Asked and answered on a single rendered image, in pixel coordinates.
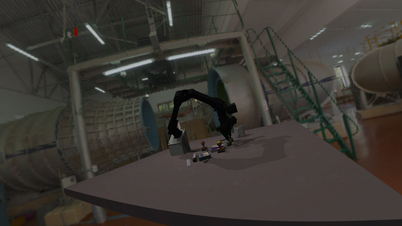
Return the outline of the red rubber stamp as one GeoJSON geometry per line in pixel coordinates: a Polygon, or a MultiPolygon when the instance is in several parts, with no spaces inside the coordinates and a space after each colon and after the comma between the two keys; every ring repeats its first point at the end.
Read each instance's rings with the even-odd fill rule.
{"type": "Polygon", "coordinates": [[[204,144],[205,144],[205,142],[204,142],[204,141],[202,141],[202,142],[201,142],[201,144],[203,145],[203,147],[201,148],[201,150],[202,150],[202,151],[206,151],[206,150],[208,150],[208,149],[207,149],[207,147],[205,147],[205,145],[204,145],[204,144]]]}

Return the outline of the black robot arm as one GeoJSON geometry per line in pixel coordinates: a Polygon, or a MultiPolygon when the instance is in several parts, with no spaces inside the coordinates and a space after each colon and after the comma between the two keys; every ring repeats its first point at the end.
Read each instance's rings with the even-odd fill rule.
{"type": "MultiPolygon", "coordinates": [[[[181,91],[177,91],[175,94],[175,97],[174,97],[174,105],[175,106],[173,109],[172,118],[170,119],[169,125],[167,128],[169,130],[168,134],[174,135],[174,138],[179,138],[179,137],[181,137],[181,134],[182,134],[182,131],[180,131],[177,128],[178,120],[176,120],[179,107],[182,104],[182,102],[185,102],[190,98],[194,98],[194,99],[202,101],[206,104],[209,104],[214,109],[214,111],[217,111],[218,117],[223,117],[223,116],[227,115],[226,111],[228,114],[233,114],[233,113],[237,112],[235,103],[227,105],[227,103],[224,102],[222,99],[217,98],[217,97],[207,96],[203,93],[196,91],[195,89],[183,89],[181,91]]],[[[237,121],[237,119],[235,117],[232,117],[232,118],[226,117],[226,125],[236,124],[236,121],[237,121]]]]}

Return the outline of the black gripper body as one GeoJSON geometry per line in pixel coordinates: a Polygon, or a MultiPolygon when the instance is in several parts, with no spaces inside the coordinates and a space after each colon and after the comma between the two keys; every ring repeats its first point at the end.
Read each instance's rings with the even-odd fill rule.
{"type": "Polygon", "coordinates": [[[227,115],[223,116],[223,117],[219,117],[218,120],[220,121],[220,126],[216,128],[217,132],[227,130],[227,128],[230,128],[231,126],[234,126],[233,124],[226,125],[226,117],[228,118],[227,115]]]}

